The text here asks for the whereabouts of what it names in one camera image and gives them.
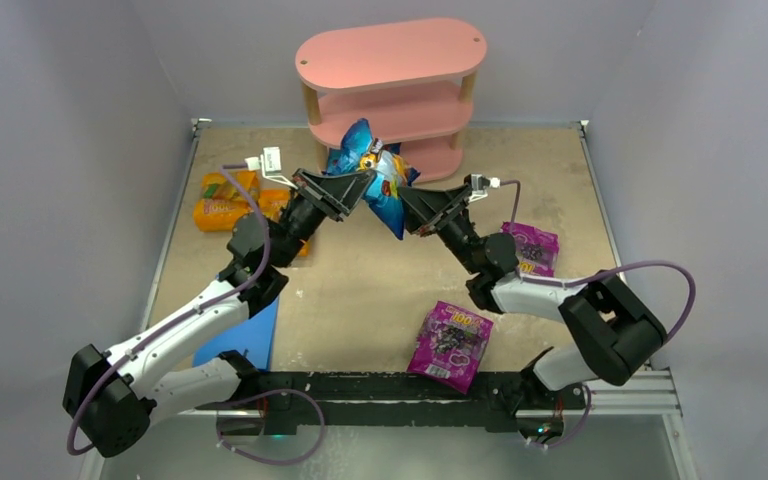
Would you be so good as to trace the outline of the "blue candy bag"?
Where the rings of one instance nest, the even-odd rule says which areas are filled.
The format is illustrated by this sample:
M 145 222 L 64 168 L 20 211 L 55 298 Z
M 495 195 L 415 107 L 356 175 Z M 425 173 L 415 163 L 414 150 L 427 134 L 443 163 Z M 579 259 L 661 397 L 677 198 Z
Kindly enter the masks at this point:
M 329 149 L 323 173 L 329 176 L 353 173 L 357 170 L 358 163 L 359 156 L 351 149 Z
M 356 171 L 376 172 L 376 178 L 363 199 L 393 235 L 402 240 L 405 226 L 399 189 L 410 187 L 421 173 L 400 155 L 401 144 L 385 144 L 373 135 L 368 120 L 360 118 L 348 128 L 339 149 L 351 149 L 358 154 Z

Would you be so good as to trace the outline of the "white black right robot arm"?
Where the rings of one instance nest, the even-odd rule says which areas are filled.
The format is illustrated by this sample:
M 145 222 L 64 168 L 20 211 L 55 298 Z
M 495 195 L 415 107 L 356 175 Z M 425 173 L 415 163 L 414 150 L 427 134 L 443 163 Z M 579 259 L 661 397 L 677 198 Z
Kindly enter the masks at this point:
M 578 280 L 520 274 L 511 234 L 476 233 L 468 211 L 471 192 L 468 185 L 402 188 L 405 227 L 442 240 L 470 274 L 466 288 L 479 309 L 566 326 L 572 343 L 545 350 L 522 370 L 528 389 L 547 394 L 591 380 L 622 386 L 667 342 L 662 322 L 615 273 Z

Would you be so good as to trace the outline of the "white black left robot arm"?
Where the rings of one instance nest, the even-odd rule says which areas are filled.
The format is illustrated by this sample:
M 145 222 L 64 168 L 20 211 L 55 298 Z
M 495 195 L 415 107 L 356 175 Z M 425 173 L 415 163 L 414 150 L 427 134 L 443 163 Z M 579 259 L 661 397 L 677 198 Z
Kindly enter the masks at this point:
M 176 371 L 179 361 L 270 306 L 289 266 L 327 218 L 344 220 L 373 183 L 371 170 L 319 175 L 299 169 L 277 221 L 258 207 L 231 230 L 231 259 L 194 299 L 149 329 L 105 350 L 88 344 L 70 360 L 62 405 L 71 418 L 66 449 L 104 458 L 131 448 L 156 423 L 212 403 L 230 403 L 255 369 L 239 353 Z

